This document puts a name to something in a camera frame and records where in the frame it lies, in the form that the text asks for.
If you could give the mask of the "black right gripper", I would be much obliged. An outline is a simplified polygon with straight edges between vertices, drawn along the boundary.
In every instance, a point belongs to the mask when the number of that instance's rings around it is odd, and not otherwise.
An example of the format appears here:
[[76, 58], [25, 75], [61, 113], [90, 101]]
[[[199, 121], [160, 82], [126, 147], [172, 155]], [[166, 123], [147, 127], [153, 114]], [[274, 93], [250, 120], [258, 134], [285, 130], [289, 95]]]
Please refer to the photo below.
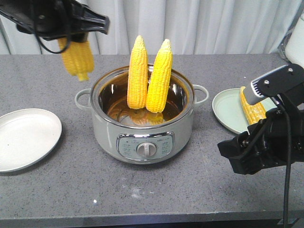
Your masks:
[[253, 175], [262, 169], [304, 161], [304, 112], [287, 121], [278, 108], [266, 113], [266, 119], [253, 131], [218, 143], [221, 156], [228, 158], [233, 172]]

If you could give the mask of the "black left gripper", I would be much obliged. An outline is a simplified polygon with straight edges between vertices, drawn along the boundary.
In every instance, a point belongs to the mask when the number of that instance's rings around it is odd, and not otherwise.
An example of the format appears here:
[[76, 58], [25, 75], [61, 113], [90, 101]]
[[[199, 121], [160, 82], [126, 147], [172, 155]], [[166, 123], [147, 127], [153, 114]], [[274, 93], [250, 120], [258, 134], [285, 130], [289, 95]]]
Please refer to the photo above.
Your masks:
[[87, 32], [108, 34], [110, 20], [76, 0], [2, 0], [0, 14], [25, 34], [45, 40], [71, 36], [72, 42], [88, 41]]

